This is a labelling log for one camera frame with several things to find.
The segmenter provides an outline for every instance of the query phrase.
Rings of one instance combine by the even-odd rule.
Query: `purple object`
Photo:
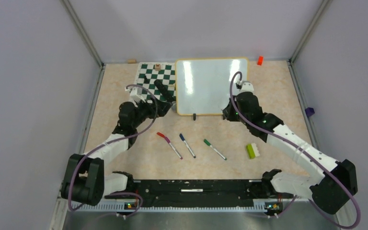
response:
[[[315,114],[314,108],[311,108],[311,107],[306,108],[305,114],[307,115],[307,117],[314,115]]]

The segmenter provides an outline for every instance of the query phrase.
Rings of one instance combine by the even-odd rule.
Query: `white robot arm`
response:
[[[278,193],[289,193],[311,199],[323,211],[335,214],[349,200],[349,197],[333,179],[324,173],[324,170],[304,155],[302,150],[305,150],[308,155],[338,178],[353,195],[357,193],[354,164],[348,160],[338,162],[336,159],[323,154],[298,137],[278,117],[264,113],[259,106],[257,97],[253,94],[253,85],[250,82],[242,81],[237,84],[237,88],[240,89],[240,92],[233,96],[233,99],[241,114],[255,126],[295,143],[297,148],[244,122],[234,110],[231,102],[223,110],[223,119],[243,122],[250,133],[283,151],[310,175],[298,176],[281,170],[272,170],[263,174],[263,179],[270,182],[273,190]]]

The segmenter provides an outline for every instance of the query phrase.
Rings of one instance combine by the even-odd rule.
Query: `gray wall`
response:
[[[104,62],[286,59],[322,0],[71,0]]]
[[[296,67],[323,151],[356,165],[368,229],[368,0],[333,1]]]
[[[99,68],[58,0],[0,0],[0,229],[47,229]]]

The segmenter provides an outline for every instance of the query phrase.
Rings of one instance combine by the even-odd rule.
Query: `table surface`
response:
[[[124,87],[132,84],[138,64],[108,64],[85,151],[104,142],[118,121],[119,105],[129,100]],[[310,143],[297,94],[286,61],[265,61],[258,66],[251,61],[248,79],[264,112],[282,119],[295,134]],[[144,129],[150,120],[139,126]],[[166,141],[156,135],[165,134],[182,154],[180,160]],[[196,154],[194,159],[181,141],[182,133]],[[203,140],[209,140],[228,160],[224,161]],[[245,146],[256,143],[260,157],[250,160]],[[240,122],[222,120],[221,116],[199,116],[196,121],[169,111],[140,135],[136,143],[116,157],[105,169],[125,171],[135,179],[258,179],[272,169],[307,175],[304,169],[284,153],[252,136]]]

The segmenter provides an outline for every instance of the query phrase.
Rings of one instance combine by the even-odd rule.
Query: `chessboard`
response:
[[[155,65],[160,64],[161,69],[157,71]],[[168,62],[140,62],[136,73],[135,84],[142,85],[148,89],[154,96],[162,102],[166,99],[161,95],[160,91],[154,85],[156,79],[161,80],[164,86],[168,87],[168,92],[173,95],[174,98],[177,96],[175,90],[175,64]],[[141,96],[146,101],[151,102],[151,96],[146,91],[141,92]]]

